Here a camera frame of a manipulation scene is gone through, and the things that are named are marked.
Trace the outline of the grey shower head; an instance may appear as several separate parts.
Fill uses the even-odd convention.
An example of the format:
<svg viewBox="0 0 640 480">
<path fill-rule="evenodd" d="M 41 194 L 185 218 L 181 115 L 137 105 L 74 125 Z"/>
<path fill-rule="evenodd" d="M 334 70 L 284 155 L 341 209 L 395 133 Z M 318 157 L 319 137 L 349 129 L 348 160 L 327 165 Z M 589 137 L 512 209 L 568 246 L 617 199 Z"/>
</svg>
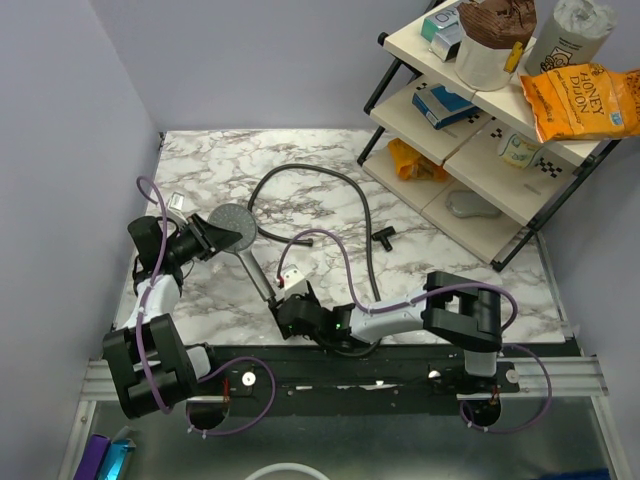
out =
<svg viewBox="0 0 640 480">
<path fill-rule="evenodd" d="M 261 299 L 267 304 L 273 303 L 276 294 L 252 252 L 252 245 L 258 235 L 258 225 L 253 214 L 242 205 L 227 203 L 213 210 L 208 222 L 241 235 L 241 239 L 226 248 L 225 252 L 239 259 Z"/>
</svg>

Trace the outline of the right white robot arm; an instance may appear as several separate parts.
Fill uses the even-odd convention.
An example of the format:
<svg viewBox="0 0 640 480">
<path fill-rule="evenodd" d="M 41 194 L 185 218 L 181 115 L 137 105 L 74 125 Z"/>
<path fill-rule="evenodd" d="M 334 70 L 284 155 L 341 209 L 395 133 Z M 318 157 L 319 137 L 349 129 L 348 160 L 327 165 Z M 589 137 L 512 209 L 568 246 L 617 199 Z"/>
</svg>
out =
<svg viewBox="0 0 640 480">
<path fill-rule="evenodd" d="M 495 286 L 438 271 L 404 298 L 328 309 L 303 280 L 272 313 L 285 339 L 304 336 L 344 355 L 362 354 L 388 336 L 424 330 L 463 350 L 461 382 L 480 392 L 496 380 L 505 296 Z"/>
</svg>

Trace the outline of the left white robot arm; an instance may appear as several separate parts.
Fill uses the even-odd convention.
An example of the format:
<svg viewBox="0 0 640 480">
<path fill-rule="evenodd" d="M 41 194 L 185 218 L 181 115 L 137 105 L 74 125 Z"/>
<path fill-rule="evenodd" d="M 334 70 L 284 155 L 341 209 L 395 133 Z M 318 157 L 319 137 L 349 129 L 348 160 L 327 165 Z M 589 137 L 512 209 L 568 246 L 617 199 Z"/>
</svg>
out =
<svg viewBox="0 0 640 480">
<path fill-rule="evenodd" d="M 168 235 L 159 217 L 143 216 L 127 227 L 141 269 L 133 274 L 137 297 L 132 314 L 118 330 L 105 335 L 107 361 L 124 414 L 135 419 L 169 411 L 195 394 L 214 393 L 222 380 L 207 350 L 196 349 L 193 363 L 172 313 L 182 296 L 182 266 L 206 261 L 242 240 L 242 234 L 214 226 L 199 215 Z"/>
</svg>

